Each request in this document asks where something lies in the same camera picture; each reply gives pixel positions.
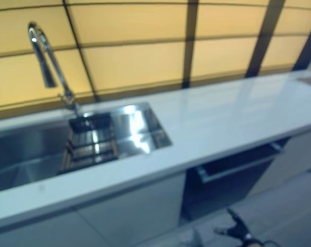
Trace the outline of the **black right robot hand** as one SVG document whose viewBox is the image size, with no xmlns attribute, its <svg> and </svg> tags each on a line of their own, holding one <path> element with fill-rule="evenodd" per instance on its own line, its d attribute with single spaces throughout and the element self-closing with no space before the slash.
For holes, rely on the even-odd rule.
<svg viewBox="0 0 311 247">
<path fill-rule="evenodd" d="M 218 235 L 224 235 L 238 239 L 241 242 L 245 242 L 249 239 L 252 239 L 252 235 L 247 225 L 245 224 L 243 219 L 239 216 L 239 214 L 230 207 L 227 207 L 226 210 L 233 219 L 233 221 L 235 222 L 235 225 L 229 228 L 215 227 L 213 229 L 213 232 Z"/>
</svg>

